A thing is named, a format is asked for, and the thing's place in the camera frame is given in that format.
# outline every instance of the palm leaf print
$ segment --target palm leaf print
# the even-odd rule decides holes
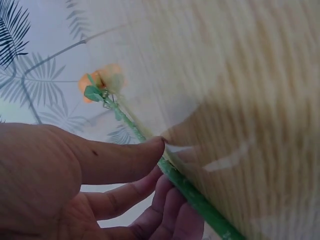
[[[16,70],[15,77],[0,89],[0,97],[10,103],[20,103],[21,106],[27,104],[27,95],[22,88],[22,79],[24,79],[26,90],[34,105],[51,106],[60,103],[65,106],[64,94],[57,81],[65,65],[58,67],[56,59],[53,58],[25,75],[28,69],[41,63],[43,59],[39,53],[32,53],[19,57],[14,64],[0,70],[0,84],[11,78]]]
[[[4,120],[3,118],[2,118],[2,116],[0,115],[0,124],[4,124],[6,122],[6,120]]]
[[[120,145],[137,143],[137,139],[128,130],[126,125],[117,126],[116,130],[109,133],[107,136],[109,137],[107,141],[108,143]]]
[[[88,23],[88,18],[86,17],[86,11],[77,8],[79,6],[78,0],[67,0],[66,4],[66,8],[71,11],[69,16],[66,18],[70,21],[70,34],[73,36],[73,39],[86,39],[88,37],[87,33],[90,32],[90,24]]]
[[[58,104],[48,106],[46,112],[39,112],[39,117],[43,124],[54,125],[73,134],[82,133],[85,124],[90,123],[83,116],[74,116],[67,106],[61,107]]]
[[[24,52],[28,41],[24,37],[30,29],[28,9],[19,7],[14,0],[0,0],[0,66],[8,67]]]

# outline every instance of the green stem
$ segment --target green stem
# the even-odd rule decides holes
[[[105,97],[104,101],[108,106],[119,115],[123,121],[132,129],[140,142],[144,142],[146,138],[142,135],[136,125],[123,113],[118,105],[109,97]],[[158,162],[161,171],[175,185],[175,187],[187,199],[189,204],[204,218],[204,220],[215,230],[215,232],[223,240],[244,240],[242,236],[219,212],[215,209],[207,199],[193,186],[193,184],[183,176],[168,160],[161,157]]]

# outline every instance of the orange flower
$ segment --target orange flower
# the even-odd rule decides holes
[[[98,88],[107,88],[111,94],[117,94],[122,87],[127,85],[127,80],[124,78],[122,68],[117,63],[106,65],[93,73],[91,77]],[[82,94],[85,93],[86,87],[92,85],[87,74],[83,75],[78,82],[79,90]],[[92,101],[85,96],[83,97],[85,103]]]
[[[97,72],[101,77],[102,83],[111,92],[113,91],[112,88],[115,85],[115,81],[118,80],[118,79],[115,79],[115,76],[117,76],[117,75],[123,77],[123,82],[119,86],[120,88],[125,87],[128,84],[127,80],[124,78],[124,74],[123,74],[121,66],[117,63],[108,64],[108,65],[104,66],[104,68],[99,69]]]

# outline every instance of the skin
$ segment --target skin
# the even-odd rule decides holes
[[[161,137],[90,141],[50,125],[0,124],[0,239],[200,240],[204,221],[156,166]],[[81,184],[127,183],[105,193]],[[131,225],[100,228],[155,190]]]

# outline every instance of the light wood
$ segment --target light wood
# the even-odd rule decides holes
[[[320,239],[320,2],[85,2],[113,24],[92,64],[207,199],[249,239]]]

